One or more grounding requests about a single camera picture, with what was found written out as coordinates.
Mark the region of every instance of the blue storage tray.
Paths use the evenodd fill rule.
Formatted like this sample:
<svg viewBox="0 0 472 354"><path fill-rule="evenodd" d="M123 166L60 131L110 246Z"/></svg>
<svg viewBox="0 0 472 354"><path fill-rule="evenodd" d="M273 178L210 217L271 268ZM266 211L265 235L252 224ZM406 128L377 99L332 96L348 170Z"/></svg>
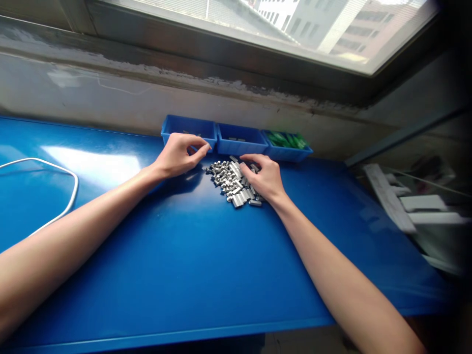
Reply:
<svg viewBox="0 0 472 354"><path fill-rule="evenodd" d="M263 153L268 146L259 129L231 124L217 124L216 129L220 154L241 156L246 153ZM233 137L246 141L229 140Z"/></svg>
<svg viewBox="0 0 472 354"><path fill-rule="evenodd" d="M173 115L167 115L162 125L161 135L164 139L164 145L167 144L171 133L183 133L184 130L190 134L200 134L211 146L211 150L208 152L211 153L215 151L217 142L215 122Z"/></svg>
<svg viewBox="0 0 472 354"><path fill-rule="evenodd" d="M305 146L305 149L295 149L292 147L277 147L272 144L270 139L267 137L266 133L269 133L269 130L263 130L262 135L264 139L267 141L268 148L265 150L265 155L270 157L272 160L279 160L279 161L290 161L290 162L300 162L305 157L313 153L313 150L309 146Z"/></svg>

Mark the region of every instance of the person's right hand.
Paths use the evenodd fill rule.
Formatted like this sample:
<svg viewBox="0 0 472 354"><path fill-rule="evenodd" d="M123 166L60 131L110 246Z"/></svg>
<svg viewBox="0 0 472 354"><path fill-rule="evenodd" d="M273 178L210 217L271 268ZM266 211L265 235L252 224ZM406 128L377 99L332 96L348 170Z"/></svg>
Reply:
<svg viewBox="0 0 472 354"><path fill-rule="evenodd" d="M242 174L247 178L254 189L261 194L268 202L272 203L277 198L284 197L284 185L280 177L280 167L275 161L268 156L261 154L246 154L241 156L243 161L254 161L260 165L261 170L255 174L245 164L241 163L240 168Z"/></svg>
<svg viewBox="0 0 472 354"><path fill-rule="evenodd" d="M201 137L172 133L157 160L150 167L160 178L179 176L193 169L210 149L210 144Z"/></svg>

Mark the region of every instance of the hex standoff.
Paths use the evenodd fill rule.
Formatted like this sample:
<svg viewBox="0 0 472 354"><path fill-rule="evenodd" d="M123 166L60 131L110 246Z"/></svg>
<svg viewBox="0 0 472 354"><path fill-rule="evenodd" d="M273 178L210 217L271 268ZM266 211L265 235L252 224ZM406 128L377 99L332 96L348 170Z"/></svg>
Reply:
<svg viewBox="0 0 472 354"><path fill-rule="evenodd" d="M259 169L251 164L251 171L256 173ZM241 207L247 201L252 206L262 206L265 199L260 196L254 187L244 176L237 162L237 158L232 156L231 161L217 161L206 168L206 172L211 174L210 179L216 186L220 186L220 193L225 196L228 203L233 203L235 208Z"/></svg>
<svg viewBox="0 0 472 354"><path fill-rule="evenodd" d="M250 201L249 201L249 205L251 205L251 206L253 206L253 207L261 207L261 206L262 206L262 202L250 200Z"/></svg>

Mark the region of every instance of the blue table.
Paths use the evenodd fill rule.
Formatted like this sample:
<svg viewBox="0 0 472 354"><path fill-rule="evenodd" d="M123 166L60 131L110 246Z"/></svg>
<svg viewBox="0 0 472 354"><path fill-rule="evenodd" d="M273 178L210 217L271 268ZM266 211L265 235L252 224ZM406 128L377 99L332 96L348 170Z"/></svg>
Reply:
<svg viewBox="0 0 472 354"><path fill-rule="evenodd" d="M75 208L150 164L162 139L0 118L0 164L38 157L80 179ZM329 325L274 210L234 209L202 168L158 186L5 343L83 353ZM442 311L447 285L344 164L281 164L287 193L403 315ZM36 162L0 170L0 251L66 206L73 178Z"/></svg>

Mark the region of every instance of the person's left hand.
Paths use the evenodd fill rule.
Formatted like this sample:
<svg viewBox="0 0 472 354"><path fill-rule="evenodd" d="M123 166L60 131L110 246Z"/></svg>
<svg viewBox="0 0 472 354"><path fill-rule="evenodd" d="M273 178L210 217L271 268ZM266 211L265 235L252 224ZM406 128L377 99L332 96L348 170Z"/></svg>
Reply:
<svg viewBox="0 0 472 354"><path fill-rule="evenodd" d="M150 167L160 178L179 176L193 169L209 149L210 144L201 137L172 133L157 160Z"/></svg>

